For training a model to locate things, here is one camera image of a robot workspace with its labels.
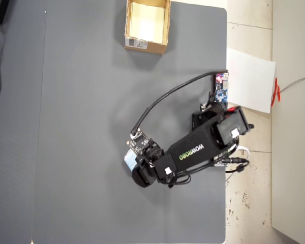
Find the robotic arm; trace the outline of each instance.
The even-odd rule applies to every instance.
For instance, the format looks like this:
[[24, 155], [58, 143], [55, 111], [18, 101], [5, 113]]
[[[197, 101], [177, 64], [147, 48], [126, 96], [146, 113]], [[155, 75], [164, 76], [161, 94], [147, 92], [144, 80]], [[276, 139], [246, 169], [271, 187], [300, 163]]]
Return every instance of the robotic arm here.
[[[177, 87], [163, 95], [161, 99], [176, 90]], [[125, 162], [132, 170], [134, 182], [141, 187], [150, 186], [157, 180], [171, 188], [174, 185], [187, 184], [191, 181], [193, 173], [207, 167], [216, 164], [227, 166], [230, 163], [228, 157], [238, 147], [238, 136], [246, 134], [253, 127], [248, 124], [241, 107], [226, 109], [224, 103], [212, 101], [214, 98], [211, 96], [209, 102], [202, 105], [199, 112], [192, 114], [191, 133], [164, 151], [139, 129], [142, 118], [161, 99], [145, 111], [132, 130], [131, 140], [127, 142], [130, 150], [125, 156]]]

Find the white wall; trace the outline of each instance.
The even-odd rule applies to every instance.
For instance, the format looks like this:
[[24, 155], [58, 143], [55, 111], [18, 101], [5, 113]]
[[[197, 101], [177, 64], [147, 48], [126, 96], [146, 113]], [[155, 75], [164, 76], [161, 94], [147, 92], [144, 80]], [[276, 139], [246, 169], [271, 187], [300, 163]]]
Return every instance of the white wall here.
[[[305, 0], [273, 0], [273, 61], [281, 89], [305, 77]], [[305, 243], [305, 81], [272, 109], [272, 226]]]

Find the circuit board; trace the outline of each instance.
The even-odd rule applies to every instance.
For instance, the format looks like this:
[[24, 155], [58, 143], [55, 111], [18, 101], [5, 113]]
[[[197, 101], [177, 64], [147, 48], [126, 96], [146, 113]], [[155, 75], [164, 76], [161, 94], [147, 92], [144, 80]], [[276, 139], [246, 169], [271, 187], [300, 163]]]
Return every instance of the circuit board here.
[[132, 151], [138, 155], [141, 153], [142, 149], [149, 142], [148, 137], [142, 132], [138, 131], [137, 134], [129, 141], [127, 141], [127, 145], [132, 149]]
[[229, 73], [216, 75], [216, 101], [227, 103]]

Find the connector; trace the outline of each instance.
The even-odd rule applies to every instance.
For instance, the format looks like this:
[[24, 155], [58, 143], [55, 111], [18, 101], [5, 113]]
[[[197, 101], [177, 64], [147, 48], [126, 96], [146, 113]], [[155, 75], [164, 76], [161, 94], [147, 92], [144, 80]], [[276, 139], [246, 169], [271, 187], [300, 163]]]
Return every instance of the connector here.
[[241, 159], [241, 158], [226, 158], [222, 160], [223, 163], [228, 164], [240, 164], [240, 163], [247, 163], [247, 159]]

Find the white cable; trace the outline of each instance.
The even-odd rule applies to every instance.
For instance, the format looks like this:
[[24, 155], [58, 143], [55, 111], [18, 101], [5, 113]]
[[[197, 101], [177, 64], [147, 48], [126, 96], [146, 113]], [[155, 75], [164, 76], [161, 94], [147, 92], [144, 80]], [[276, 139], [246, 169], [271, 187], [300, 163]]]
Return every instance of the white cable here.
[[250, 150], [247, 147], [238, 146], [236, 150], [247, 151], [248, 152], [248, 157], [246, 159], [249, 160], [249, 158], [250, 158]]
[[233, 172], [227, 179], [226, 179], [226, 181], [225, 182], [227, 182], [229, 179], [230, 179], [230, 177], [232, 177], [234, 174], [236, 174], [237, 172]]
[[[246, 151], [248, 153], [248, 157], [246, 158], [247, 160], [250, 158], [250, 150], [247, 147], [244, 146], [238, 146], [236, 150], [243, 150]], [[227, 182], [232, 176], [234, 176], [234, 174], [236, 174], [236, 172], [233, 172], [227, 179], [225, 182]]]

